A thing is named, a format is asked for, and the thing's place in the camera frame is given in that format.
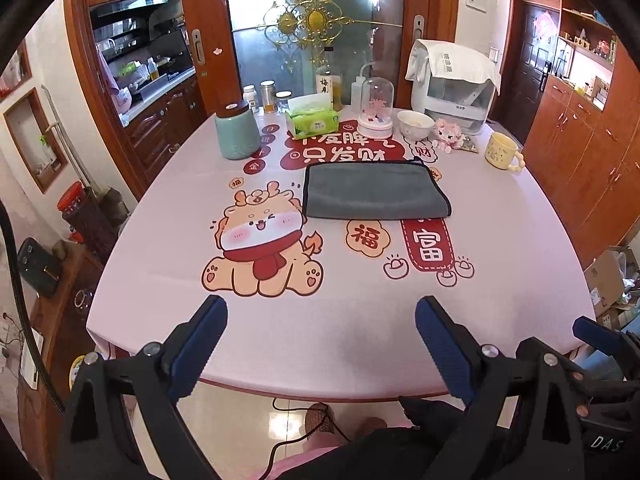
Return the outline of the red-lid plastic jar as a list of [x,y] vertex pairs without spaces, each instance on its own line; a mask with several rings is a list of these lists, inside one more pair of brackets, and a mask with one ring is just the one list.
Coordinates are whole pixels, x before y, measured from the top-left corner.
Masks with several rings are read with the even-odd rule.
[[85,187],[81,181],[74,182],[61,196],[56,208],[61,214],[77,208],[86,197]]

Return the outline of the wooden side table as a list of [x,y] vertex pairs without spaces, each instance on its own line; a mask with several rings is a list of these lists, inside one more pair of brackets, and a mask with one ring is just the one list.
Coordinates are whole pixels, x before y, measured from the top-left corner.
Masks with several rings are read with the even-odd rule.
[[[103,271],[102,263],[85,247],[69,244],[67,249],[62,281],[54,296],[38,298],[30,314],[32,328],[43,336],[43,363],[63,401],[70,398],[68,374],[74,359],[94,349],[86,330],[87,315],[76,308],[75,296],[81,289],[94,292]],[[18,380],[17,409],[26,457],[42,478],[51,479],[58,456],[62,415],[45,386],[30,388],[24,378]]]

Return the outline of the metal-top amber jar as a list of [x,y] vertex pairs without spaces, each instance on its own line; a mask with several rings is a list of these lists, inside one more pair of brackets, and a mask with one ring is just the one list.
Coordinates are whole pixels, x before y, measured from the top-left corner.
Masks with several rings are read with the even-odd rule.
[[260,83],[260,95],[262,96],[262,108],[265,113],[273,113],[277,110],[276,86],[273,80],[264,80]]

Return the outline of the small glass jar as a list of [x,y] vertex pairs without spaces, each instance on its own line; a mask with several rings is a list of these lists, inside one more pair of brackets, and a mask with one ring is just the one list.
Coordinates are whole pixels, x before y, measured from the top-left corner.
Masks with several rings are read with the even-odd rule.
[[280,114],[286,114],[290,111],[291,98],[292,98],[291,91],[281,90],[276,93],[277,109]]

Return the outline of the small patterned packet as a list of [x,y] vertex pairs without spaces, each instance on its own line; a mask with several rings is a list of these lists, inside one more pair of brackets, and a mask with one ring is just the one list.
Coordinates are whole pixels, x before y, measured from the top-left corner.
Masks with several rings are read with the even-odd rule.
[[472,136],[467,136],[466,134],[462,136],[459,150],[475,154],[478,153],[477,146],[474,143]]

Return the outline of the white ceramic bowl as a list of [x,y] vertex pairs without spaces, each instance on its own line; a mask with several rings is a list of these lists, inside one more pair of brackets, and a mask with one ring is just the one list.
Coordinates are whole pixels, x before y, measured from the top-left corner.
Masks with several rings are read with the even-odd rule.
[[434,120],[414,110],[400,110],[397,113],[398,130],[408,141],[419,142],[428,138],[435,127]]

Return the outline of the pink block figurine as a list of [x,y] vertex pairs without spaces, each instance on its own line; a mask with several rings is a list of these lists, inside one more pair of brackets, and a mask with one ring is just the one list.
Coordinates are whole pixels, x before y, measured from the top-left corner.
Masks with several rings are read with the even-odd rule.
[[432,148],[451,153],[460,150],[464,143],[463,133],[455,122],[446,122],[445,119],[438,118],[434,125],[435,137],[432,140]]

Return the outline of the purple grey microfiber towel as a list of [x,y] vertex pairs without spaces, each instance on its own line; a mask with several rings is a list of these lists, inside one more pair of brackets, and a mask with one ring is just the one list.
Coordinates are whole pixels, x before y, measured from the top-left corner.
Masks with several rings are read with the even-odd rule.
[[450,216],[450,200],[417,160],[319,162],[305,170],[303,214],[328,220],[420,220]]

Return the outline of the cardboard box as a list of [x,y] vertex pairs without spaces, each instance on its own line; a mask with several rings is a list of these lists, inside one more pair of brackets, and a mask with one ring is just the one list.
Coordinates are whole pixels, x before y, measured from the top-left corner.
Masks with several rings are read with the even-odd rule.
[[639,288],[639,263],[629,247],[606,248],[585,270],[594,313],[628,304],[627,296]]

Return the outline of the gold door ornament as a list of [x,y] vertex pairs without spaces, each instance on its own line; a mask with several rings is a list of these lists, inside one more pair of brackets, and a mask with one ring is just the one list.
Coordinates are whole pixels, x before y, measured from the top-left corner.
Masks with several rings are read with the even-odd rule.
[[273,1],[256,29],[277,50],[304,50],[314,67],[324,63],[324,48],[332,47],[352,24],[402,28],[401,24],[360,20],[346,15],[334,0]]

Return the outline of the white countertop appliance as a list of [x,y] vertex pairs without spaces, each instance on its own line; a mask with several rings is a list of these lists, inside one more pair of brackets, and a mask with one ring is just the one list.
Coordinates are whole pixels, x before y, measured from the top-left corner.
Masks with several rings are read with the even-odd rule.
[[434,120],[455,122],[467,134],[477,134],[486,122],[492,101],[498,94],[488,80],[471,84],[463,80],[435,78],[426,72],[423,82],[410,81],[411,108]]

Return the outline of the teal ceramic canister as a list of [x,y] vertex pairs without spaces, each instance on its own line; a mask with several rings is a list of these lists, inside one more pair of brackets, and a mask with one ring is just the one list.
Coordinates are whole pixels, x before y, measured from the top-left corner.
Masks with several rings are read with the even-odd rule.
[[225,159],[240,160],[258,151],[260,134],[246,101],[227,104],[214,119],[220,152]]

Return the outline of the white squeeze bottle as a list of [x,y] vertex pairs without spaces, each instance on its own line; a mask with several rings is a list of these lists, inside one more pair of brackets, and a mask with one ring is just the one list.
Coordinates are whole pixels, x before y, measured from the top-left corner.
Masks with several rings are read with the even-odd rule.
[[368,79],[370,71],[374,67],[374,62],[363,64],[360,67],[354,82],[352,83],[352,91],[350,92],[350,106],[354,112],[360,110],[362,87],[364,82]]

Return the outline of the white cloth cover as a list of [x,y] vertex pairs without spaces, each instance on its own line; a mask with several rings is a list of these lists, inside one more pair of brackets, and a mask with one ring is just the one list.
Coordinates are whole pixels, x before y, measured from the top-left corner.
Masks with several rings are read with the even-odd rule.
[[489,80],[500,93],[501,75],[496,63],[461,44],[416,40],[409,54],[405,80],[423,82],[426,72],[435,78],[463,80],[471,84],[484,84]]

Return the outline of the green tissue pack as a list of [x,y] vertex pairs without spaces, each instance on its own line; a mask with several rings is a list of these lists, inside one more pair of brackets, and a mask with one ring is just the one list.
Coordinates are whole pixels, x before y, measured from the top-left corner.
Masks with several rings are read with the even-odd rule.
[[295,140],[338,131],[338,113],[329,93],[296,96],[288,101],[288,125]]

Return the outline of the black handbag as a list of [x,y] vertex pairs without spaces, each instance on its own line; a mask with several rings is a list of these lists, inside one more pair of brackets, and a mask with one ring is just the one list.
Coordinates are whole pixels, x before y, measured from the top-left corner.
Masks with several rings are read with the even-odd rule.
[[27,237],[17,252],[21,277],[39,296],[54,296],[63,274],[62,262],[44,249],[34,238]]

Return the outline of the wooden cabinet wall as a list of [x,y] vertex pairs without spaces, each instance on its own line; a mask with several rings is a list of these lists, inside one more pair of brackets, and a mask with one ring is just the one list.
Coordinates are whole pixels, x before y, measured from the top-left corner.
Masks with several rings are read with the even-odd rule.
[[582,266],[639,221],[639,70],[589,0],[560,0],[524,155]]

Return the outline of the glass liquor bottle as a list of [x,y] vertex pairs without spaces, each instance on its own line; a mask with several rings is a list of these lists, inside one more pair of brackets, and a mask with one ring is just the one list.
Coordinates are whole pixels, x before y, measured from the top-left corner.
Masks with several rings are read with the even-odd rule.
[[316,69],[316,91],[331,98],[333,109],[339,112],[342,104],[342,72],[334,60],[334,47],[325,47],[322,64]]

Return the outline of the glass dome music box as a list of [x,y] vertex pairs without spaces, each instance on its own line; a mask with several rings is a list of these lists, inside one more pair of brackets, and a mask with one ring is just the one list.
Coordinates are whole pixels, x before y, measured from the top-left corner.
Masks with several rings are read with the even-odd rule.
[[358,126],[359,134],[371,140],[385,140],[393,133],[394,85],[382,77],[372,77],[362,84]]

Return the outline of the white pill bottle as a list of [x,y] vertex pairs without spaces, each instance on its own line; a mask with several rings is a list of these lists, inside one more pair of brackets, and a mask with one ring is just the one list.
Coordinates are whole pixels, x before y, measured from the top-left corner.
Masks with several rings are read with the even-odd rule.
[[243,87],[243,100],[247,102],[253,113],[259,112],[258,95],[254,84],[248,84]]

